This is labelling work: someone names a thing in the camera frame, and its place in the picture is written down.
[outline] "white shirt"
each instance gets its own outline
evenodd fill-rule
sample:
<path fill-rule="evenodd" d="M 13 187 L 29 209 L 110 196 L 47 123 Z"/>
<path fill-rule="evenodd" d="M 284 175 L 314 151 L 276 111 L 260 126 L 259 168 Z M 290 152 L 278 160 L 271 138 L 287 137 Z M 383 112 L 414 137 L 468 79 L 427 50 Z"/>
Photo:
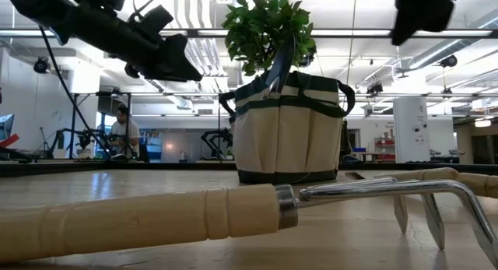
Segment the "white shirt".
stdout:
<path fill-rule="evenodd" d="M 112 128 L 110 129 L 110 133 L 112 135 L 126 135 L 126 123 L 124 124 L 119 124 L 119 122 L 114 122 L 112 125 Z M 130 139 L 140 139 L 140 128 L 139 126 L 130 119 L 129 123 L 129 128 L 128 128 L 128 134 Z M 132 146 L 132 148 L 137 152 L 137 155 L 140 155 L 140 149 L 139 149 L 139 144 L 136 146 Z M 118 146 L 118 153 L 125 154 L 124 147 Z M 128 157 L 132 157 L 131 150 L 128 148 Z"/>

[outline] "green leaves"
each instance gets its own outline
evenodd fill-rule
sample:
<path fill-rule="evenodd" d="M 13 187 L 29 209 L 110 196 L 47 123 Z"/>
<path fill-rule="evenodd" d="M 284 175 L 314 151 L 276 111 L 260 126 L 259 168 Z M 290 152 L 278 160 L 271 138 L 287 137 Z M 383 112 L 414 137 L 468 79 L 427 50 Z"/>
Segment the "green leaves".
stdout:
<path fill-rule="evenodd" d="M 301 2 L 303 1 L 297 1 L 294 6 L 293 6 L 293 11 L 296 12 L 299 9 L 299 6 L 301 5 Z"/>
<path fill-rule="evenodd" d="M 270 0 L 268 8 L 272 11 L 279 10 L 279 0 Z"/>
<path fill-rule="evenodd" d="M 239 3 L 239 5 L 247 6 L 246 0 L 237 0 L 237 2 Z"/>
<path fill-rule="evenodd" d="M 284 5 L 288 5 L 289 0 L 280 0 L 279 1 L 279 7 L 282 8 Z"/>
<path fill-rule="evenodd" d="M 294 65 L 301 63 L 305 54 L 316 51 L 316 44 L 310 38 L 313 30 L 310 13 L 300 8 L 301 2 L 252 1 L 255 5 L 252 9 L 246 0 L 237 0 L 239 7 L 228 5 L 230 11 L 222 23 L 223 29 L 228 30 L 225 45 L 230 59 L 244 62 L 245 75 L 270 68 L 279 46 L 290 34 L 296 36 Z"/>
<path fill-rule="evenodd" d="M 266 0 L 252 0 L 256 7 L 263 8 L 266 5 Z"/>

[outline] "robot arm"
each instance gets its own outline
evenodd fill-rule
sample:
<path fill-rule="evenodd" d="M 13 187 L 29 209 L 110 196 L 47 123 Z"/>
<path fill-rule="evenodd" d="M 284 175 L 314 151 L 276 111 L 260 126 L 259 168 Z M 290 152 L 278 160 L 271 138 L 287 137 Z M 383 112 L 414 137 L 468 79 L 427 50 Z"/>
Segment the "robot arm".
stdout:
<path fill-rule="evenodd" d="M 119 19 L 125 0 L 10 0 L 22 15 L 55 34 L 60 45 L 71 36 L 127 63 L 126 73 L 138 78 L 199 81 L 198 73 L 184 55 L 187 39 L 174 35 L 164 40 L 159 32 L 173 20 L 162 6 L 139 21 Z"/>

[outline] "computer monitor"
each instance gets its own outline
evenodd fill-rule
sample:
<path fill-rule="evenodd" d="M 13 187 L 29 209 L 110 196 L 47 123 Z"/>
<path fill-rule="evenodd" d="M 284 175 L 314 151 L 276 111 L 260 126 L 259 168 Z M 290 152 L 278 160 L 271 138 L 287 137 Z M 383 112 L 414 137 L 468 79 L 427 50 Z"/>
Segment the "computer monitor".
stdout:
<path fill-rule="evenodd" d="M 0 116 L 0 141 L 10 138 L 13 124 L 14 114 Z"/>

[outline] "metal tine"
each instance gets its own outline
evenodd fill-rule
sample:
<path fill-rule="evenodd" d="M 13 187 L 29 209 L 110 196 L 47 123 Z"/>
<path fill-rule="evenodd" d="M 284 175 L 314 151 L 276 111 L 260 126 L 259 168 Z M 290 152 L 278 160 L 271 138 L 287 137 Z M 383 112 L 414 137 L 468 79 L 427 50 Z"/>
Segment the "metal tine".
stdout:
<path fill-rule="evenodd" d="M 377 177 L 369 180 L 361 180 L 361 181 L 346 181 L 338 184 L 319 184 L 314 185 L 309 188 L 316 189 L 327 189 L 327 188 L 338 188 L 345 187 L 351 185 L 378 185 L 378 184 L 386 184 L 398 181 L 394 177 Z M 439 209 L 437 208 L 435 199 L 433 195 L 428 195 L 424 197 L 422 195 L 424 202 L 424 210 L 426 211 L 426 220 L 427 226 L 431 234 L 433 234 L 434 241 L 436 241 L 437 246 L 443 250 L 444 249 L 444 224 L 440 217 Z M 408 228 L 408 212 L 406 209 L 405 198 L 403 196 L 394 196 L 394 207 L 395 207 L 395 216 L 398 221 L 399 228 L 401 229 L 403 234 L 406 234 L 406 230 Z"/>
<path fill-rule="evenodd" d="M 472 190 L 466 185 L 452 180 L 435 181 L 399 181 L 387 184 L 371 186 L 346 186 L 341 188 L 330 187 L 327 190 L 304 188 L 300 191 L 300 200 L 309 201 L 311 199 L 342 200 L 353 198 L 370 198 L 390 195 L 427 195 L 431 193 L 449 192 L 460 198 L 463 206 L 467 209 L 472 218 L 472 228 L 479 246 L 484 251 L 493 266 L 498 269 L 498 241 L 493 228 L 489 224 L 486 214 L 482 210 L 479 200 Z"/>

